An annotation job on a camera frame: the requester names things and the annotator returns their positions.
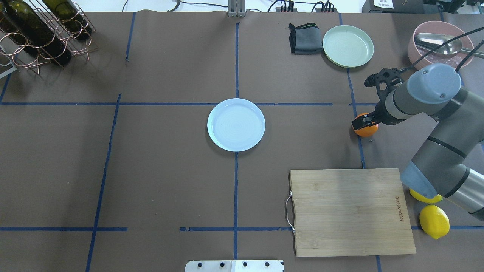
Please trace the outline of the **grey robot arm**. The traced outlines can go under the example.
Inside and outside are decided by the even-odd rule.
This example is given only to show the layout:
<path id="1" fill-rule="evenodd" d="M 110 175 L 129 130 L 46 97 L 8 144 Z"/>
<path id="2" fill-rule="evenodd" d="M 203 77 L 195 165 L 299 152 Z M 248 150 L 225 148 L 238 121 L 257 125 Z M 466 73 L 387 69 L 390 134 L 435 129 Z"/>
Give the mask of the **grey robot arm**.
<path id="1" fill-rule="evenodd" d="M 437 125 L 401 173 L 401 182 L 426 198 L 441 195 L 482 221 L 483 174 L 464 160 L 483 144 L 483 98 L 463 87 L 458 72 L 446 64 L 431 64 L 408 80 L 401 72 L 384 68 L 367 77 L 365 86 L 376 88 L 379 102 L 352 121 L 353 129 L 429 116 Z"/>

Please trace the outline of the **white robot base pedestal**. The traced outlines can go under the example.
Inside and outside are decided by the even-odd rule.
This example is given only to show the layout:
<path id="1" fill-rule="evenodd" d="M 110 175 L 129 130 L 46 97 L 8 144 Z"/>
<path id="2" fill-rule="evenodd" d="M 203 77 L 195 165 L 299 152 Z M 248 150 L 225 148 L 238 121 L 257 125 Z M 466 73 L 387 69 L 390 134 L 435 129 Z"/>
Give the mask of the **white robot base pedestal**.
<path id="1" fill-rule="evenodd" d="M 284 272 L 283 260 L 193 260 L 185 272 Z"/>

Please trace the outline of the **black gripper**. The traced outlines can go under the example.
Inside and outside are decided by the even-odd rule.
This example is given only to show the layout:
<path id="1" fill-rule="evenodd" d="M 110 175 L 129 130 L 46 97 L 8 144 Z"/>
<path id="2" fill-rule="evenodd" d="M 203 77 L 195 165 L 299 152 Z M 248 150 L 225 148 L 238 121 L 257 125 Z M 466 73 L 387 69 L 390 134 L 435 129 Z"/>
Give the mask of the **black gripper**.
<path id="1" fill-rule="evenodd" d="M 401 72 L 397 68 L 384 68 L 380 72 L 367 77 L 364 82 L 366 87 L 376 87 L 379 102 L 373 112 L 368 115 L 360 115 L 352 120 L 353 130 L 361 130 L 370 126 L 377 126 L 377 123 L 400 123 L 398 119 L 389 113 L 388 107 L 392 104 L 391 92 L 403 82 Z"/>

